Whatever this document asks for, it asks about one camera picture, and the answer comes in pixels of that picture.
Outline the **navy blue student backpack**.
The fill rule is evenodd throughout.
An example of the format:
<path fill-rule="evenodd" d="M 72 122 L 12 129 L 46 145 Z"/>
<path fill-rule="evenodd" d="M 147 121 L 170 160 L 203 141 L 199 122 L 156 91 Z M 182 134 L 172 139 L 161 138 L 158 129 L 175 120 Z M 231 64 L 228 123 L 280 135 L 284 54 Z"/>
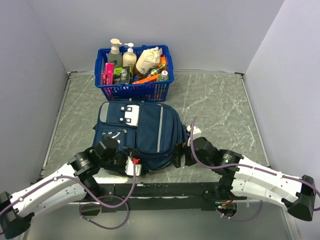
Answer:
<path fill-rule="evenodd" d="M 142 173 L 167 166 L 176 145 L 188 141 L 187 128 L 171 106 L 158 102 L 114 100 L 104 102 L 94 126 L 93 146 L 105 138 L 118 140 L 118 149 L 136 149 Z"/>

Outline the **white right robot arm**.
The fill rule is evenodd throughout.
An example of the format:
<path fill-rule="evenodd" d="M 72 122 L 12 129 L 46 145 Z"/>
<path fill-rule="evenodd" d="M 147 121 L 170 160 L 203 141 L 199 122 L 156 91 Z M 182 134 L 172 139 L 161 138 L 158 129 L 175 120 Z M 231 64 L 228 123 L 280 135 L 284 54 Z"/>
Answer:
<path fill-rule="evenodd" d="M 256 199 L 280 206 L 299 220 L 313 219 L 316 186 L 308 175 L 297 177 L 272 170 L 240 153 L 217 149 L 204 137 L 175 146 L 171 161 L 176 168 L 181 166 L 182 155 L 187 166 L 200 164 L 221 175 L 218 193 L 223 199 Z"/>

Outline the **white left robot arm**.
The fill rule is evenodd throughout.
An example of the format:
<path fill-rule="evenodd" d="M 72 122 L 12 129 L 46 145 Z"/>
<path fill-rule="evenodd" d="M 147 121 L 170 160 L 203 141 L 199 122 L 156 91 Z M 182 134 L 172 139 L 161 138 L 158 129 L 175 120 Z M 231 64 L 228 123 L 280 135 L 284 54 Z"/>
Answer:
<path fill-rule="evenodd" d="M 95 201 L 100 206 L 116 209 L 126 205 L 128 198 L 110 205 L 103 202 L 105 196 L 96 182 L 102 167 L 126 164 L 125 173 L 134 178 L 141 172 L 139 160 L 133 158 L 133 150 L 119 151 L 119 141 L 107 137 L 98 145 L 76 153 L 62 167 L 37 183 L 15 193 L 0 194 L 0 227 L 6 239 L 13 239 L 26 232 L 32 221 L 69 203 Z"/>

